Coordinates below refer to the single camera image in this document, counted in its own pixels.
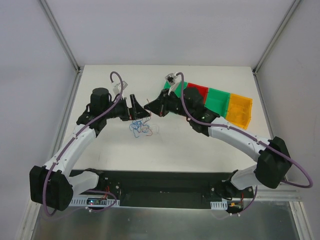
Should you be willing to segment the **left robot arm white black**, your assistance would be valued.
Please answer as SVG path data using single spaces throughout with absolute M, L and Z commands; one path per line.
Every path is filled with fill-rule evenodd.
M 71 176 L 76 162 L 107 125 L 108 119 L 119 118 L 123 122 L 150 117 L 130 95 L 131 107 L 126 99 L 116 95 L 111 99 L 109 90 L 103 87 L 93 89 L 90 102 L 76 121 L 76 126 L 65 143 L 44 166 L 34 166 L 29 172 L 30 198 L 33 202 L 63 211 L 77 196 L 86 191 L 102 194 L 107 190 L 107 181 L 102 170 L 87 168 Z

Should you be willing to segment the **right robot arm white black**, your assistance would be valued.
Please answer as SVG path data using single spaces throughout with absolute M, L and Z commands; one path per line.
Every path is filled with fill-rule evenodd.
M 195 87 L 184 89 L 183 98 L 169 89 L 163 89 L 144 109 L 159 117 L 165 117 L 168 113 L 184 116 L 197 133 L 221 140 L 256 162 L 246 169 L 233 171 L 226 180 L 215 185 L 215 193 L 223 199 L 231 200 L 251 186 L 263 185 L 275 189 L 292 166 L 284 158 L 289 152 L 283 139 L 250 135 L 205 107 L 204 98 Z

